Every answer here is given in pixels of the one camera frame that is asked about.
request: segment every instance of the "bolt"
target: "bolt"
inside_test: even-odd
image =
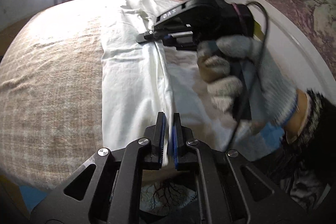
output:
[[[238,151],[237,150],[234,150],[234,149],[230,149],[228,152],[227,152],[227,155],[231,158],[236,158],[238,157]]]
[[[141,138],[140,140],[138,140],[138,144],[141,144],[141,145],[146,145],[149,143],[149,139],[146,139],[146,138]]]
[[[198,140],[197,139],[194,139],[194,140],[190,140],[190,141],[187,141],[188,145],[198,145]]]
[[[106,156],[109,153],[109,150],[107,148],[100,148],[98,150],[98,155],[99,156]]]

